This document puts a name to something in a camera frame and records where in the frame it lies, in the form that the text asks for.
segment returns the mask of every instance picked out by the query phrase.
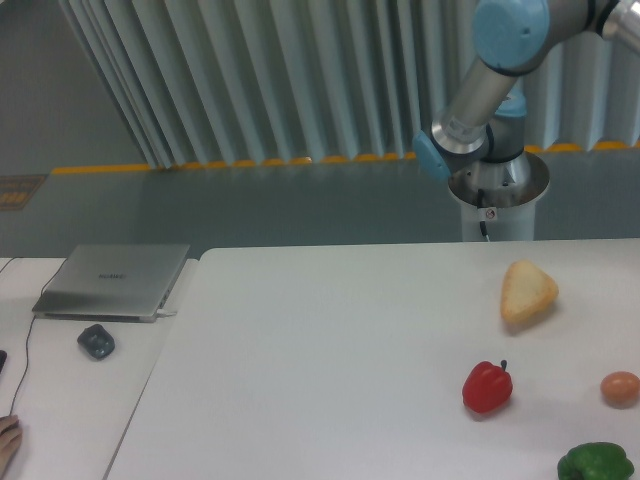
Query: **laptop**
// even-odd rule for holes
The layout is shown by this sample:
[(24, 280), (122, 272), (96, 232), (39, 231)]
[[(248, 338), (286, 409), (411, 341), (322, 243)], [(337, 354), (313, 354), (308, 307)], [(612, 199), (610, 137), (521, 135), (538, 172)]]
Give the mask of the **laptop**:
[(153, 322), (189, 245), (79, 245), (33, 307), (39, 318)]

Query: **red bell pepper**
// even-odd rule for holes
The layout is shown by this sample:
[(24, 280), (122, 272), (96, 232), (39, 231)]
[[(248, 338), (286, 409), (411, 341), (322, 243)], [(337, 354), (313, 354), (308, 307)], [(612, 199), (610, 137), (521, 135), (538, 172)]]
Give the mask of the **red bell pepper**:
[(506, 369), (506, 360), (499, 367), (490, 362), (476, 365), (462, 387), (462, 399), (466, 407), (484, 414), (506, 403), (513, 391), (511, 375)]

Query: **green bell pepper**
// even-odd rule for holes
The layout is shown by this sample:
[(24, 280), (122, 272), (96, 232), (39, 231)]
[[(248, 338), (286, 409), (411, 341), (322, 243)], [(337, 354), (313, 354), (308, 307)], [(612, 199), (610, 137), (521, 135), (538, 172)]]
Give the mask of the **green bell pepper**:
[(558, 462), (560, 480), (627, 480), (633, 472), (633, 463), (615, 443), (578, 445)]

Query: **brown egg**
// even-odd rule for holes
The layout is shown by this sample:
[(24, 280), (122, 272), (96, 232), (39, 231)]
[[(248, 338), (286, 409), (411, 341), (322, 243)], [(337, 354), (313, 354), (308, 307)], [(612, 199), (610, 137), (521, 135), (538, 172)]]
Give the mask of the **brown egg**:
[(604, 377), (600, 391), (616, 407), (630, 407), (640, 396), (640, 378), (629, 372), (615, 372)]

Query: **wall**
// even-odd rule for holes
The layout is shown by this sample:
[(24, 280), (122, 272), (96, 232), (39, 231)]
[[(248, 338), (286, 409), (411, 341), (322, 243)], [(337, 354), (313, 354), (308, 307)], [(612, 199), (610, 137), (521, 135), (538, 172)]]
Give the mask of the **wall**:
[[(152, 165), (402, 157), (475, 57), (477, 0), (59, 2)], [(595, 33), (556, 46), (521, 82), (525, 143), (635, 145), (638, 78)]]
[(0, 175), (144, 162), (57, 1), (0, 5)]

